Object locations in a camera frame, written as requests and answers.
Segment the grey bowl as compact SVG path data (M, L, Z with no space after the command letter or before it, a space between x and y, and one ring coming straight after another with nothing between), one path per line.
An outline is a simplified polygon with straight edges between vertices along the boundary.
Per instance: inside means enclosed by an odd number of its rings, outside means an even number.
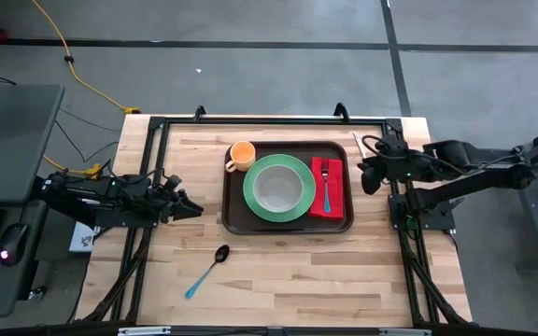
M261 171L253 179L253 196L262 209L271 213L285 213L303 198L302 178L289 166L275 164Z

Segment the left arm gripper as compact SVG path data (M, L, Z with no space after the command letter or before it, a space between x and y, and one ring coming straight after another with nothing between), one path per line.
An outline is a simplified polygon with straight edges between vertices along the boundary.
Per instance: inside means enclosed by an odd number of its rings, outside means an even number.
M200 217L204 212L201 205L189 198L185 189L174 191L162 186L153 186L149 190L149 203L160 213L162 223L168 223L172 216L174 220L182 220Z

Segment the black fork teal handle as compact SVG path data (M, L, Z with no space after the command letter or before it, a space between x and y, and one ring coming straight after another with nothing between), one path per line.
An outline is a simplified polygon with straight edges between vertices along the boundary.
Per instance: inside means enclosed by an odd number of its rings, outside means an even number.
M330 193L329 193L329 160L321 160L321 175L324 182L324 205L323 210L326 214L331 213Z

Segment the green plate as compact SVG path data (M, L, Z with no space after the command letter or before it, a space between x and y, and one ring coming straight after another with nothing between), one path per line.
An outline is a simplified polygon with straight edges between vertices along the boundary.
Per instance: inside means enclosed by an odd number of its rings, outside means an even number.
M302 178L304 184L302 200L293 209L285 213L271 213L262 209L253 196L253 179L261 169L275 164L286 165L292 168ZM307 165L301 160L286 154L273 154L261 158L251 166L243 182L243 195L250 210L262 219L277 223L293 221L304 215L314 201L315 191L315 180Z

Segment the silver metal bracket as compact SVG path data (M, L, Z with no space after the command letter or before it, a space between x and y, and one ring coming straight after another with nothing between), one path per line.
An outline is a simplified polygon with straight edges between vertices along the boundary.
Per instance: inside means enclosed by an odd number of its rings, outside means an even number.
M432 332L428 329L383 328L379 330L379 336L432 336Z
M117 336L170 336L171 330L170 326L121 328Z

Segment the grey desk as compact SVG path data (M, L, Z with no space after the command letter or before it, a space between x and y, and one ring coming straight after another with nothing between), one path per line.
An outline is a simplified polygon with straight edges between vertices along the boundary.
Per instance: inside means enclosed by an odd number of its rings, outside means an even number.
M0 239L10 226L27 228L18 263L0 262L0 317L10 315L31 289L35 252L48 213L31 191L63 97L61 85L0 86Z

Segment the black computer mouse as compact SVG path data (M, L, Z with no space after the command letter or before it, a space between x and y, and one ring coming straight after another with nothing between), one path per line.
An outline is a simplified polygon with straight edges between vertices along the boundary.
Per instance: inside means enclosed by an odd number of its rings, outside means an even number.
M4 266L18 264L24 254L29 226L15 223L8 226L0 238L0 263Z

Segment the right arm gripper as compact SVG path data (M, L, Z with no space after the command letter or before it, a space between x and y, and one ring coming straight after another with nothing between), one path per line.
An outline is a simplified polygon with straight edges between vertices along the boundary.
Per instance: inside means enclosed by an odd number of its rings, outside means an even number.
M360 163L361 186L366 194L375 194L384 179L405 182L420 178L419 161L405 142L375 138L375 145L371 146L362 138L361 143L373 153Z

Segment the orange cup with handle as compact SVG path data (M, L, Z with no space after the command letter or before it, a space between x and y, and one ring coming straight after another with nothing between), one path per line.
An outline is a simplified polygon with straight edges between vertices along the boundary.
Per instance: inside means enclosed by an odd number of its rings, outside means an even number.
M256 161L256 149L248 141L234 143L229 149L230 160L225 164L228 173L246 172Z

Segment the red cloth napkin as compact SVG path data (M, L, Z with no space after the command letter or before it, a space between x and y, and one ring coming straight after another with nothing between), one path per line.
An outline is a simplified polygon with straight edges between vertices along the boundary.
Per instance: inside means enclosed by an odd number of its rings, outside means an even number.
M343 162L335 159L329 160L329 199L331 203L331 213L326 214L324 205L324 182L321 175L321 160L326 158L313 157L311 160L311 172L315 180L316 191L308 215L324 219L344 218L344 169Z

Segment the brown plastic tray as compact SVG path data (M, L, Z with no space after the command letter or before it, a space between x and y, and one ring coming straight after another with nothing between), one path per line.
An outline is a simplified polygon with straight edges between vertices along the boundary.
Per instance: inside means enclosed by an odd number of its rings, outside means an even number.
M347 231L354 221L354 210L348 173L347 154L333 141L256 142L257 158L291 155L310 167L312 159L325 158L341 162L343 217L331 219L311 217L306 211L295 213L285 222L274 222L256 214L248 206L244 192L245 175L241 172L224 175L221 220L234 234L337 234Z

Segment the black spoon teal handle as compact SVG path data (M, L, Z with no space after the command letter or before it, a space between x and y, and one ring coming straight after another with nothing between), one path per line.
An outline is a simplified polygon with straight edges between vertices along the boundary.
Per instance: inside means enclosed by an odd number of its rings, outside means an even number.
M185 298L187 300L191 299L193 295L195 294L198 287L204 282L204 280L207 278L209 273L213 270L213 268L219 264L224 262L230 254L230 247L228 245L222 245L220 246L214 256L214 262L209 266L209 268L198 278L198 280L186 291Z

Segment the black aluminium table frame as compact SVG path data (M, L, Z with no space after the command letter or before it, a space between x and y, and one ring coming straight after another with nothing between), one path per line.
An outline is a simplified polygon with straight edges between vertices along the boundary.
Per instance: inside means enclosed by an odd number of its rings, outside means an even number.
M352 132L380 134L382 118L203 116L194 123L166 115L159 131L149 116L123 124L117 174L162 164L203 208L200 217L162 224L152 233L144 271L129 282L123 307L140 325L271 327L408 327L412 311L435 315L422 286L409 288L399 234L389 221L389 188L361 190L360 152ZM236 235L221 221L224 165L238 141L333 141L347 154L354 210L337 234ZM193 297L186 291L230 247Z

